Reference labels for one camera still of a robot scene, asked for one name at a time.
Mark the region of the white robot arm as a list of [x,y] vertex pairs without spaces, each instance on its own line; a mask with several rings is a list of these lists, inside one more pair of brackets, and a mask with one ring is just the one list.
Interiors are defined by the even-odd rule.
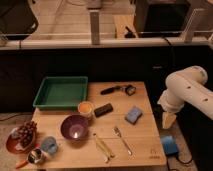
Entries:
[[169,129],[176,114],[189,103],[213,120],[213,91],[204,87],[207,72],[200,66],[191,66],[169,74],[165,80],[167,89],[158,104],[163,109],[162,128]]

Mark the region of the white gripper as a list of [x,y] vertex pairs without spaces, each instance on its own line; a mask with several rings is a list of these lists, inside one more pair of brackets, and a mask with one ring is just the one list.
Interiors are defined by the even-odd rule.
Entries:
[[160,96],[158,105],[166,112],[162,115],[162,127],[169,129],[176,120],[176,115],[183,108],[183,103],[178,103],[174,99],[170,99],[167,92],[163,92]]

